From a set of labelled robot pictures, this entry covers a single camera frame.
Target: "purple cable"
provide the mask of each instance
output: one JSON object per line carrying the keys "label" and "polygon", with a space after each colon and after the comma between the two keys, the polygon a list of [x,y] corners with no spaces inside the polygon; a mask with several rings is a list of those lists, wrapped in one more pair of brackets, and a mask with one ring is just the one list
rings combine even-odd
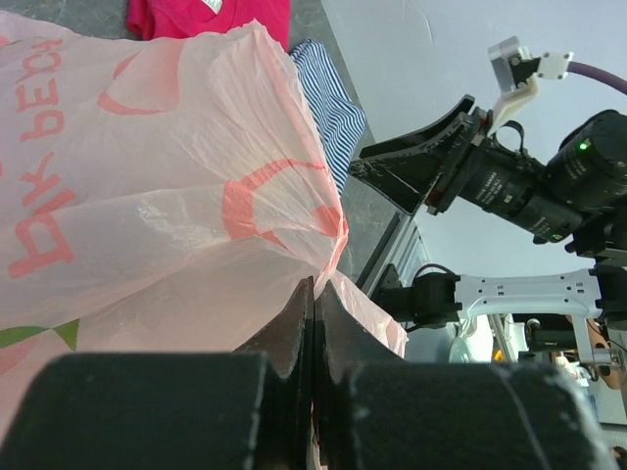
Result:
{"label": "purple cable", "polygon": [[570,73],[587,76],[592,80],[600,81],[627,95],[627,80],[623,80],[620,76],[616,76],[613,73],[580,62],[571,62],[568,66],[568,71]]}

